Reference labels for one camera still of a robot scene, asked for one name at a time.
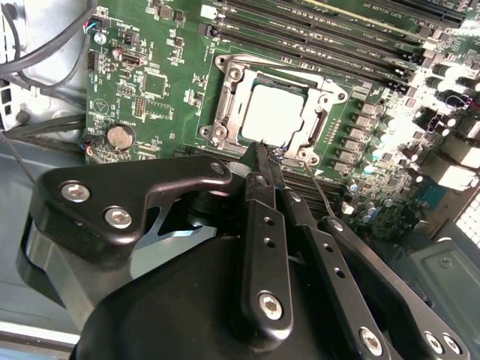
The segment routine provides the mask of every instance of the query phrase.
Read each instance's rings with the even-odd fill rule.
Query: ram slot
[[[319,47],[307,46],[304,43],[296,43],[285,37],[275,37],[270,41],[265,36],[267,31],[256,28],[255,34],[245,34],[234,28],[220,28],[220,38],[250,44],[260,49],[270,49],[281,55],[294,56],[305,62],[322,65],[324,68],[335,69],[341,74],[349,74],[351,77],[360,78],[369,82],[386,85],[389,80],[398,81],[397,76],[392,76],[383,69],[378,69],[364,61],[353,61],[351,58],[329,52]]]
[[[350,36],[356,38],[357,41],[362,40],[365,44],[370,44],[372,47],[382,47],[384,51],[391,51],[395,48],[419,48],[420,46],[418,40],[410,40],[405,37],[381,32],[375,28],[368,28],[352,22],[349,17],[340,16],[340,14],[331,16],[305,6],[299,6],[291,2],[286,3],[283,0],[263,0],[263,3],[251,0],[228,0],[222,1],[218,5],[244,6],[253,9],[252,11],[255,11],[257,14],[272,14],[278,17],[285,17],[286,20],[303,22],[306,26],[318,26],[318,29],[333,30],[336,35]]]
[[[268,21],[270,26],[274,26],[287,32],[294,32],[297,35],[303,35],[308,40],[313,39],[319,41],[319,38],[328,38],[337,42],[339,45],[343,44],[345,46],[350,43],[350,46],[357,47],[363,50],[364,53],[376,54],[375,59],[382,57],[382,59],[387,62],[391,62],[392,60],[405,62],[408,56],[412,55],[403,50],[392,49],[371,40],[358,38],[352,34],[348,34],[347,31],[340,32],[335,30],[335,28],[327,28],[324,25],[317,26],[312,22],[305,22],[303,19],[292,18],[291,16],[275,13],[274,11],[267,9],[262,10],[261,7],[255,5],[240,4],[233,7],[238,12],[231,14],[228,13],[228,17],[238,16],[241,13],[245,13],[246,16],[253,14],[256,17]]]
[[[330,54],[338,54],[339,56],[348,56],[352,59],[355,59],[362,64],[367,64],[370,68],[376,68],[378,71],[387,71],[394,76],[398,74],[400,70],[398,66],[383,60],[381,58],[373,57],[372,55],[365,54],[367,50],[365,48],[357,48],[355,50],[348,49],[347,45],[342,42],[337,42],[335,46],[332,46],[329,43],[330,39],[326,39],[326,41],[318,40],[314,37],[311,37],[313,34],[312,31],[306,31],[306,33],[310,34],[310,36],[299,34],[298,29],[294,28],[293,25],[280,25],[278,23],[272,24],[265,24],[262,22],[254,22],[249,19],[241,19],[236,17],[234,14],[227,15],[226,19],[223,20],[225,23],[229,23],[234,26],[243,27],[250,30],[255,29],[262,29],[263,32],[268,32],[271,35],[278,36],[281,38],[288,38],[291,41],[298,41],[300,44],[305,44],[305,46],[310,46],[314,49],[322,48],[322,51],[325,53]]]

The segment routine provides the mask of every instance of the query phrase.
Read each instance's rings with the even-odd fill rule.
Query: mounting hole
[[[258,180],[258,182],[260,184],[262,184],[263,186],[269,186],[270,185],[269,180],[263,175],[257,175],[256,180]]]
[[[333,249],[329,244],[323,244],[323,247],[325,250],[327,250],[329,253],[333,253]]]
[[[263,221],[265,221],[265,224],[270,225],[271,227],[275,225],[275,222],[268,216],[265,216]]]
[[[275,249],[275,247],[277,246],[270,238],[264,238],[263,242],[265,242],[265,245],[267,245],[271,249]]]
[[[335,274],[337,274],[337,276],[341,279],[344,279],[345,278],[345,273],[343,271],[341,271],[339,268],[335,268]]]
[[[224,167],[221,166],[219,163],[211,163],[211,168],[217,174],[223,175],[225,173]]]

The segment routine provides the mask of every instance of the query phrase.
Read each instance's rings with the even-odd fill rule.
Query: screw
[[[211,163],[210,166],[217,174],[223,175],[225,173],[224,168],[219,163]]]
[[[434,337],[430,332],[425,332],[425,337],[427,338],[430,347],[433,349],[433,351],[435,351],[435,353],[443,354],[443,346],[440,344],[436,337]]]
[[[382,344],[378,337],[368,328],[360,328],[361,342],[370,350],[375,356],[380,356],[383,353]]]
[[[260,294],[260,308],[270,320],[279,320],[282,317],[282,305],[272,294]]]
[[[453,352],[457,355],[461,354],[460,347],[458,346],[457,342],[449,337],[447,334],[443,335],[443,340],[447,343],[448,347],[453,350]]]
[[[300,197],[300,195],[298,195],[297,193],[294,193],[293,191],[290,191],[290,196],[292,197],[292,199],[294,199],[297,203],[300,203],[302,201],[302,198]]]
[[[215,131],[215,135],[217,135],[218,137],[224,137],[224,136],[225,136],[225,130],[222,129],[221,127],[219,127],[219,128]]]
[[[74,203],[83,203],[90,197],[90,191],[81,184],[66,184],[61,188],[61,195]]]
[[[344,231],[344,227],[342,226],[342,224],[336,221],[335,219],[331,219],[330,224],[338,231]]]
[[[444,269],[451,268],[453,265],[452,259],[449,259],[448,257],[444,257],[443,259],[440,260],[440,266],[442,266]]]
[[[123,208],[111,208],[105,213],[105,221],[116,229],[127,229],[132,224],[132,217]]]
[[[242,72],[234,67],[232,70],[230,70],[230,77],[233,81],[238,81],[242,78]]]

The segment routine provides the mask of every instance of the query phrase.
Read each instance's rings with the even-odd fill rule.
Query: black cable
[[[5,19],[7,20],[8,25],[10,26],[10,30],[12,31],[13,34],[13,40],[15,43],[15,59],[18,59],[20,57],[20,36],[18,34],[17,27],[15,26],[14,20],[12,19],[10,13],[8,10],[5,8],[5,6],[2,4],[1,5],[1,10],[5,16]],[[60,93],[60,92],[54,92],[57,88],[60,88],[66,84],[68,84],[75,76],[75,74],[78,72],[80,66],[82,66],[83,61],[85,60],[86,54],[89,51],[89,44],[90,44],[90,37],[86,34],[85,39],[83,41],[82,49],[80,50],[80,54],[78,59],[76,60],[75,65],[73,66],[71,72],[63,79],[57,82],[56,84],[52,85],[47,85],[43,84],[42,82],[38,82],[37,80],[33,80],[28,78],[23,71],[19,71],[19,78],[25,82],[25,84],[22,84],[21,87],[24,89],[30,89],[28,85],[30,86],[35,86],[40,89],[40,93],[42,95],[50,96],[51,98],[57,98],[59,100],[62,100],[70,105],[74,105],[75,107],[79,107],[80,109],[85,109],[85,107],[76,101],[71,100],[70,97],[67,95]]]
[[[85,115],[72,115],[72,116],[65,116],[62,118],[52,118],[50,120],[42,121],[37,124],[28,124],[15,127],[9,131],[5,131],[4,135],[8,139],[13,138],[20,138],[20,137],[27,137],[30,134],[41,132],[43,134],[44,131],[49,131],[52,128],[57,128],[59,126],[65,125],[83,125],[85,127]]]
[[[9,83],[15,84],[19,86],[20,88],[30,90],[30,85],[24,82],[23,80],[19,79],[17,76],[14,75],[0,75],[0,79],[3,79],[5,81],[8,81]],[[64,94],[63,92],[60,92],[58,90],[43,90],[40,89],[40,94],[48,96],[50,98],[55,98],[60,101],[64,101],[65,103],[71,105],[72,107],[76,107],[77,109],[81,109],[85,111],[86,104],[78,101],[74,97],[71,97],[70,95]]]
[[[48,59],[51,55],[59,51],[76,32],[83,28],[83,25],[85,25],[85,23],[92,17],[97,6],[98,0],[88,0],[87,8],[80,14],[80,16],[78,16],[67,28],[52,40],[22,58],[0,64],[0,75],[13,74]],[[2,11],[4,13],[7,12],[5,7],[2,7]]]
[[[7,144],[7,146],[10,148],[10,150],[12,151],[12,154],[13,154],[13,157],[15,158],[16,162],[20,165],[20,167],[22,168],[23,172],[25,173],[25,175],[27,175],[28,179],[31,181],[31,183],[34,185],[35,184],[35,178],[33,177],[33,175],[30,173],[29,169],[27,168],[27,166],[25,165],[25,163],[23,162],[23,159],[22,157],[20,156],[19,152],[15,149],[15,146],[14,144],[12,144],[10,142],[9,139],[7,139],[5,137],[5,135],[3,134],[3,131],[0,131],[0,139],[2,142],[4,142],[5,144]]]
[[[74,131],[74,130],[84,130],[85,129],[85,122],[73,122],[71,124],[63,124],[63,125],[56,125],[52,127],[46,127],[44,129],[30,131],[28,133],[18,133],[10,131],[5,131],[4,136],[9,140],[21,140],[27,137],[36,137],[38,135],[44,134],[53,134],[53,133],[60,133],[65,131]]]
[[[68,75],[64,79],[60,80],[59,82],[57,82],[55,84],[47,85],[47,84],[44,84],[44,83],[39,82],[37,80],[30,79],[29,77],[27,77],[25,75],[25,73],[23,71],[19,71],[18,76],[19,76],[20,79],[25,81],[30,86],[34,86],[34,87],[39,88],[39,89],[52,91],[52,90],[56,90],[58,88],[61,88],[62,86],[67,85],[74,78],[75,74],[78,72],[80,67],[83,65],[83,63],[85,62],[85,58],[87,56],[87,52],[89,51],[89,47],[90,47],[90,36],[87,34],[87,35],[85,35],[85,38],[84,38],[83,44],[82,44],[82,48],[80,50],[78,58],[76,59],[75,65],[72,67],[72,70],[70,71],[70,73],[68,73]]]

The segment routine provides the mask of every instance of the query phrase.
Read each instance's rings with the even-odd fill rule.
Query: green circuit board
[[[437,90],[428,78],[442,65],[461,65],[463,76],[475,78],[480,42],[470,33],[478,23],[477,1],[424,0],[428,7],[441,5],[456,11],[455,16],[463,14],[461,20],[452,15],[443,23],[430,8],[422,16],[412,12],[410,0],[403,0],[406,7],[389,7],[388,2],[100,0],[90,30],[94,41],[88,54],[87,133],[105,139],[112,126],[122,124],[133,132],[134,141],[122,151],[107,141],[97,142],[92,151],[103,162],[170,158],[188,149],[240,158],[241,152],[215,145],[200,129],[212,125],[224,86],[226,74],[215,59],[248,54],[318,71],[347,93],[344,102],[328,111],[313,146],[319,161],[311,168],[327,184],[354,180],[359,185],[354,203],[373,202],[381,215],[388,201],[388,221],[400,218],[401,209],[416,201],[413,194],[422,186],[399,165],[404,158],[400,149],[421,149],[418,155],[424,159],[444,141],[423,130],[416,136],[418,125],[412,122],[434,101]],[[213,11],[215,16],[206,15]],[[308,31],[312,23],[316,26]],[[378,121],[363,129],[365,138],[354,139],[360,147],[346,169],[339,170],[339,152],[364,104],[379,109],[367,114]],[[438,107],[458,119],[465,115]],[[387,116],[405,122],[387,128],[381,121]],[[379,139],[382,131],[388,142]],[[373,147],[388,156],[374,156],[368,150]],[[374,165],[375,171],[366,172],[365,164]],[[284,171],[304,175],[301,166],[285,166]],[[377,217],[371,220],[373,227],[378,224],[379,235],[388,225]],[[352,221],[364,218],[358,210]]]

